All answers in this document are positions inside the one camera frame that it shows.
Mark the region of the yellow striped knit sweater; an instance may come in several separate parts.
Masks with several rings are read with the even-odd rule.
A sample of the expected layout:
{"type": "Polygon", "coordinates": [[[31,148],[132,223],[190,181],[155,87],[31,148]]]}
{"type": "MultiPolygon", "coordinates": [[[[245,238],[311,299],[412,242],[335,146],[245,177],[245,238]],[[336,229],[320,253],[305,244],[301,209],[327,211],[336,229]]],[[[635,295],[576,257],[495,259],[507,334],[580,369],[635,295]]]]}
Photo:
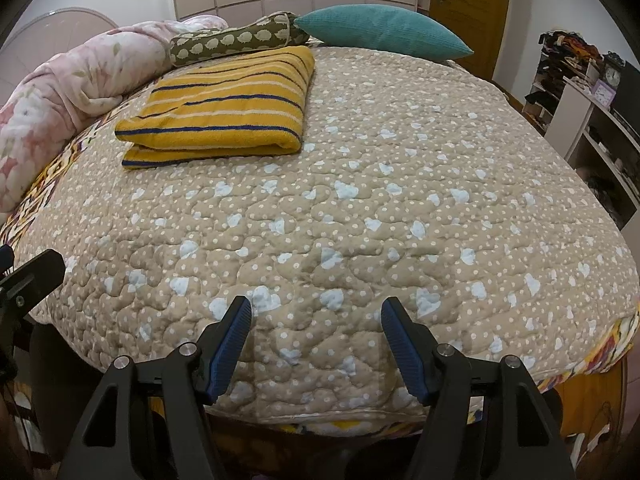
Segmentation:
{"type": "Polygon", "coordinates": [[[115,127],[122,166],[296,154],[303,147],[314,55],[306,46],[241,55],[159,82],[115,127]]]}

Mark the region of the geometric patterned orange blanket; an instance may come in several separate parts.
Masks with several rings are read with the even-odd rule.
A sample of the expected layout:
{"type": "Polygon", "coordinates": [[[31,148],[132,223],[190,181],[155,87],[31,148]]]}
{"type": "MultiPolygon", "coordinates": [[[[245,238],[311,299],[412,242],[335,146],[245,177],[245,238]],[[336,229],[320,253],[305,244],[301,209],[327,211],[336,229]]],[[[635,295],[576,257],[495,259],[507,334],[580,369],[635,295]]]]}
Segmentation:
{"type": "Polygon", "coordinates": [[[1,227],[1,241],[26,258],[46,248],[91,254],[118,238],[170,226],[183,206],[181,169],[122,168],[121,120],[142,111],[149,90],[122,101],[75,136],[44,168],[1,227]]]}

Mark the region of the beige dotted quilt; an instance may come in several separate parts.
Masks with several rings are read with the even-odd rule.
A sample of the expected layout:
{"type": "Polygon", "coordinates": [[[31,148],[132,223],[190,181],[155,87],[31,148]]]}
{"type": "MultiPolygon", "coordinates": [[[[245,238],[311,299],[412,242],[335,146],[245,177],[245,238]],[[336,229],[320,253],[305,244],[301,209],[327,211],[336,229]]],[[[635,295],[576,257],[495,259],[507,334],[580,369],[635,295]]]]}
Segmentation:
{"type": "Polygon", "coordinates": [[[518,356],[544,390],[620,359],[634,257],[496,87],[454,63],[312,53],[298,154],[165,166],[184,171],[175,222],[59,252],[64,283],[34,319],[102,370],[166,356],[243,295],[252,329],[213,411],[263,425],[423,418],[382,333],[390,296],[466,356],[518,356]]]}

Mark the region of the pink floral comforter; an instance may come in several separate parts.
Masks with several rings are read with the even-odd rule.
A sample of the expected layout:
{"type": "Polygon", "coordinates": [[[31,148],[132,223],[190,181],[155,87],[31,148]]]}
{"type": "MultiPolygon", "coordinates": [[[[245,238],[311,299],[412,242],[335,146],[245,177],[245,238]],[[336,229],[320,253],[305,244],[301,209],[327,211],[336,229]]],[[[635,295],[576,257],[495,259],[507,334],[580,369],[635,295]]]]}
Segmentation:
{"type": "Polygon", "coordinates": [[[14,211],[70,139],[171,69],[172,38],[227,27],[209,14],[142,22],[102,32],[39,65],[1,109],[1,218],[14,211]]]}

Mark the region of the pink round headboard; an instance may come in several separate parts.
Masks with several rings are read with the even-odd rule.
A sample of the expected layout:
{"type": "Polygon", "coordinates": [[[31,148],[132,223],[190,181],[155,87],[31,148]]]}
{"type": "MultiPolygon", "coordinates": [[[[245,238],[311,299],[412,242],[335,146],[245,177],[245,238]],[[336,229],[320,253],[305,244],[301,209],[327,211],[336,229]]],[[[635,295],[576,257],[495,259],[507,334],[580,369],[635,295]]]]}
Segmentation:
{"type": "Polygon", "coordinates": [[[27,75],[49,58],[116,27],[104,14],[85,8],[52,11],[24,25],[1,48],[1,105],[27,75]]]}

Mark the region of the white shelf unit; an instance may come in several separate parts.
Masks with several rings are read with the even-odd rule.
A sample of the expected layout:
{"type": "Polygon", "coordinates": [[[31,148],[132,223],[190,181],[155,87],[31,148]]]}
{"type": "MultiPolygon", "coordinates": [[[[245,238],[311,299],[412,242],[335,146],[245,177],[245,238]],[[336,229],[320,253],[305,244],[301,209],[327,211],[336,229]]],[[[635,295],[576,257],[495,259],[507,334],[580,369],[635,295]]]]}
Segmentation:
{"type": "Polygon", "coordinates": [[[586,182],[619,229],[639,211],[639,136],[612,110],[603,58],[577,32],[544,32],[524,117],[586,182]]]}

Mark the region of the olive polka dot bolster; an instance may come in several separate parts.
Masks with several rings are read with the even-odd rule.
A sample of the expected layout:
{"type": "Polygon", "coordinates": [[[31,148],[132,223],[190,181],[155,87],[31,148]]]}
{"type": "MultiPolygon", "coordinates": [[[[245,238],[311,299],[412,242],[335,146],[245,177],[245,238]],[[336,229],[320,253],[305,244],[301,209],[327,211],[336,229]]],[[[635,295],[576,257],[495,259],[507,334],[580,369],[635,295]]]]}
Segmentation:
{"type": "Polygon", "coordinates": [[[309,35],[296,20],[296,14],[279,11],[241,27],[183,32],[171,39],[169,61],[182,67],[230,55],[302,46],[309,35]]]}

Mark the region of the teal cushion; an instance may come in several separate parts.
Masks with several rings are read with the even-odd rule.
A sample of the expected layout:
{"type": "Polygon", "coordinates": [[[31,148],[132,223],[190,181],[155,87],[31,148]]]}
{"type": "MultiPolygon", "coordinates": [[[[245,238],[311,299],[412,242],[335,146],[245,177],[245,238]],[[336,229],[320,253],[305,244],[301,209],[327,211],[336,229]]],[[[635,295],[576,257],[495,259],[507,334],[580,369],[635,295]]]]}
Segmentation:
{"type": "Polygon", "coordinates": [[[434,62],[466,58],[474,53],[438,21],[399,6],[328,6],[299,16],[294,24],[332,47],[393,52],[434,62]]]}

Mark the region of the black television screen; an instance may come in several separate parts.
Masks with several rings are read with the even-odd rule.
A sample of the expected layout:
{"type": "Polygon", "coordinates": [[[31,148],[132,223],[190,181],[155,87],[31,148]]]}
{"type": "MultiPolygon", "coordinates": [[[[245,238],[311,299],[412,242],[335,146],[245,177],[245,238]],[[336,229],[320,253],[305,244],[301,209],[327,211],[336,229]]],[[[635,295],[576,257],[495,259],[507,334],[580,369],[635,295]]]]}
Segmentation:
{"type": "Polygon", "coordinates": [[[620,75],[612,110],[637,136],[640,134],[640,72],[630,63],[625,64],[620,75]]]}

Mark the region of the small desk clock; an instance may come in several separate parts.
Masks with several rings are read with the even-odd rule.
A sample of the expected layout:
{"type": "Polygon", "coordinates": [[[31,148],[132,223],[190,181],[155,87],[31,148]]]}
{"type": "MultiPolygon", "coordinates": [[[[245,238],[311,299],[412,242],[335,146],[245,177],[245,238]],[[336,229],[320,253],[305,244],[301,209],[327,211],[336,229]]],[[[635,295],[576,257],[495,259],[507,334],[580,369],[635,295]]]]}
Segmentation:
{"type": "Polygon", "coordinates": [[[626,62],[615,52],[608,52],[603,58],[601,79],[613,90],[620,85],[626,62]]]}

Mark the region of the brown wooden door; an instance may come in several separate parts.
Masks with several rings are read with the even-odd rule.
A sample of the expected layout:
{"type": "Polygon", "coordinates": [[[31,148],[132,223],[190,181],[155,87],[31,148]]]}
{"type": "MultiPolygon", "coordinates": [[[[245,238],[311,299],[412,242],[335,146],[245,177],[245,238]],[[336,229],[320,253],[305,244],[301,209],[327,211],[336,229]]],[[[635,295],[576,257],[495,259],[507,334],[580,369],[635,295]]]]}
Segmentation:
{"type": "Polygon", "coordinates": [[[431,0],[430,17],[454,32],[473,51],[459,63],[491,80],[500,52],[510,0],[431,0]]]}

